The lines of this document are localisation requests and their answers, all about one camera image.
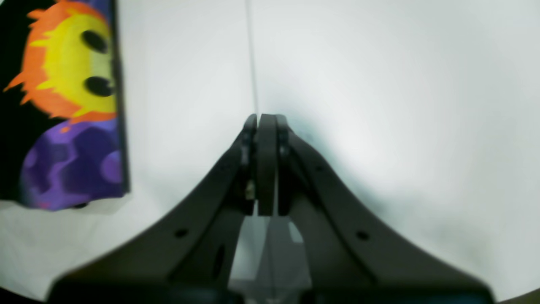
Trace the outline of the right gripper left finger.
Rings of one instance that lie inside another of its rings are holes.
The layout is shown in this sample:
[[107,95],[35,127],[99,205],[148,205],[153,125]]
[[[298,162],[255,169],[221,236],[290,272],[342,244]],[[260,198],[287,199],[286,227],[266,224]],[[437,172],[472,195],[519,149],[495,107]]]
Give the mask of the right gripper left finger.
[[56,281],[52,296],[236,296],[228,289],[246,197],[257,115],[203,180],[158,223]]

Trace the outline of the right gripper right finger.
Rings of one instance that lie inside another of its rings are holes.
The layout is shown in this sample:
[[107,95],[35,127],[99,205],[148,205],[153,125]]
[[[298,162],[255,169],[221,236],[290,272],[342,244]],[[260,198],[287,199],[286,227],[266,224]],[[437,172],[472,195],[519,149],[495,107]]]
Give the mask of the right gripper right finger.
[[299,230],[312,289],[305,296],[490,296],[479,279],[415,246],[375,216],[285,116],[258,123],[259,215]]

